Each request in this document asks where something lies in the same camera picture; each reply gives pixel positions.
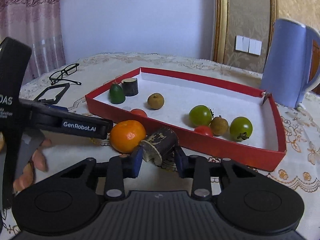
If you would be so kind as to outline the person's left hand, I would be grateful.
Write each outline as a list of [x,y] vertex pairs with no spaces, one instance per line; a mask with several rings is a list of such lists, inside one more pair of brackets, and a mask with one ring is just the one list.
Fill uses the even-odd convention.
[[28,188],[33,184],[35,168],[42,172],[47,172],[46,158],[43,155],[42,148],[49,147],[51,145],[52,141],[48,138],[45,138],[44,141],[40,144],[40,147],[36,149],[36,151],[31,156],[31,159],[24,167],[22,175],[13,183],[13,189],[15,193],[21,192],[22,190]]

